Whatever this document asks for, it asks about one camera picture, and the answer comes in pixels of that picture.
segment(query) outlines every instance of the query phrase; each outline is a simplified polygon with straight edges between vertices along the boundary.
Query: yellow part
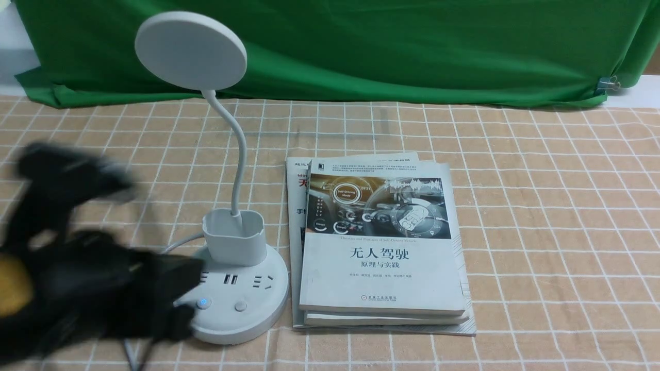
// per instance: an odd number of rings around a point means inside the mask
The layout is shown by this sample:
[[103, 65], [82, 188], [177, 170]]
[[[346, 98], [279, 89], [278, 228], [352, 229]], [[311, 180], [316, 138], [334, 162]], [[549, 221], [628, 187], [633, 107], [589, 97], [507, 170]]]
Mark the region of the yellow part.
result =
[[23, 263], [0, 253], [0, 317], [18, 313], [33, 295], [32, 281]]

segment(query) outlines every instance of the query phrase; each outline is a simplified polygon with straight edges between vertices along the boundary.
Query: book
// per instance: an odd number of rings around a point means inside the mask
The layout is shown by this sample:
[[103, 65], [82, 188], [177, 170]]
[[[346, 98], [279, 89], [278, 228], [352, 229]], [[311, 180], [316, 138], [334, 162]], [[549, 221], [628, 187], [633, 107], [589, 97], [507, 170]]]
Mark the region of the book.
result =
[[[404, 160], [404, 161], [417, 161], [418, 157], [415, 152], [397, 153], [397, 154], [367, 154], [350, 156], [350, 158], [363, 158], [374, 160]], [[300, 297], [300, 279], [302, 274], [302, 258], [303, 258], [303, 242], [304, 231], [306, 223], [306, 186], [308, 177], [309, 163], [312, 157], [289, 157], [286, 159], [286, 188], [287, 188], [287, 201], [288, 201], [288, 223], [289, 223], [289, 252], [290, 252], [290, 266], [291, 266], [291, 295], [292, 295], [292, 325], [294, 330], [311, 329], [314, 327], [340, 327], [340, 328], [360, 328], [369, 331], [391, 331], [398, 333], [433, 333], [445, 335], [464, 335], [474, 336], [477, 333], [477, 325], [474, 318], [474, 310], [472, 308], [471, 293], [467, 280], [467, 272], [465, 270], [465, 260], [463, 257], [463, 249], [461, 247], [461, 237], [457, 234], [453, 237], [455, 246], [455, 260], [459, 266], [461, 274], [461, 287], [463, 289], [463, 296], [467, 310], [465, 315], [468, 320], [460, 324], [447, 324], [447, 325], [366, 325], [360, 323], [360, 320], [366, 320], [365, 323], [383, 323], [380, 319], [383, 317], [371, 314], [360, 314], [359, 316], [350, 316], [350, 314], [332, 314], [324, 313], [322, 316], [328, 322], [323, 325], [314, 325], [306, 323], [306, 317], [309, 315], [314, 316], [314, 313], [305, 312], [299, 307]], [[333, 324], [333, 320], [346, 321], [350, 317], [351, 325], [343, 325], [342, 322]]]
[[461, 316], [395, 316], [360, 313], [325, 313], [307, 311], [305, 324], [314, 326], [363, 326], [363, 325], [459, 325], [468, 321], [467, 312]]
[[447, 164], [316, 158], [309, 174], [301, 309], [463, 315]]

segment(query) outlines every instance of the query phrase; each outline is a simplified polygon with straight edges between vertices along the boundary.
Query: flexible gooseneck arm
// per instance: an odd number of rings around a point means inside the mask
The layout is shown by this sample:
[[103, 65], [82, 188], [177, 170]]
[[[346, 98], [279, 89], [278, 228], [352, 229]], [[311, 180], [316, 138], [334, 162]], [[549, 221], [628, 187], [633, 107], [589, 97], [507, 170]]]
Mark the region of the flexible gooseneck arm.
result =
[[238, 167], [236, 169], [236, 179], [234, 179], [234, 189], [232, 190], [232, 215], [239, 217], [241, 211], [238, 208], [238, 200], [240, 200], [241, 183], [243, 182], [243, 173], [246, 167], [246, 158], [248, 157], [248, 144], [246, 143], [246, 136], [243, 134], [243, 129], [238, 124], [234, 116], [230, 114], [222, 104], [215, 98], [215, 90], [204, 90], [202, 95], [206, 98], [207, 102], [213, 107], [214, 110], [220, 114], [232, 127], [234, 134], [238, 140]]

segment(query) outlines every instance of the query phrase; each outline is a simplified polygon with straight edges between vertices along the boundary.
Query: green cloth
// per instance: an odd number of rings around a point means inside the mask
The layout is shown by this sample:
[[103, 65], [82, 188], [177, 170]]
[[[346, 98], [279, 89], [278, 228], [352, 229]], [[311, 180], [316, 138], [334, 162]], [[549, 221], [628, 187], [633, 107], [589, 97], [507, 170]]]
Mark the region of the green cloth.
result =
[[660, 41], [660, 0], [16, 0], [42, 67], [18, 76], [55, 107], [200, 96], [138, 61], [139, 25], [213, 17], [245, 43], [221, 97], [591, 107], [633, 86]]

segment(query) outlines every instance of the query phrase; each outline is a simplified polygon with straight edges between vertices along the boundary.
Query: desk lamp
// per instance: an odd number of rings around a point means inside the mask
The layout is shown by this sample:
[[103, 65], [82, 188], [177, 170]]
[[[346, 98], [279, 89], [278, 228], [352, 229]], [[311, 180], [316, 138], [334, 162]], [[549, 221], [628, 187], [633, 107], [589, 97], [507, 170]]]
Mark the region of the desk lamp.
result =
[[154, 15], [135, 38], [140, 62], [156, 77], [181, 88], [198, 90], [229, 123], [238, 140], [238, 169], [231, 209], [215, 209], [202, 218], [202, 232], [163, 252], [204, 237], [195, 252], [205, 262], [199, 286], [178, 303], [197, 307], [193, 334], [215, 344], [252, 340], [275, 324], [286, 303], [288, 273], [277, 250], [266, 244], [261, 214], [239, 210], [241, 180], [248, 150], [238, 122], [216, 99], [216, 90], [234, 86], [246, 73], [247, 53], [225, 25], [204, 15], [173, 11]]

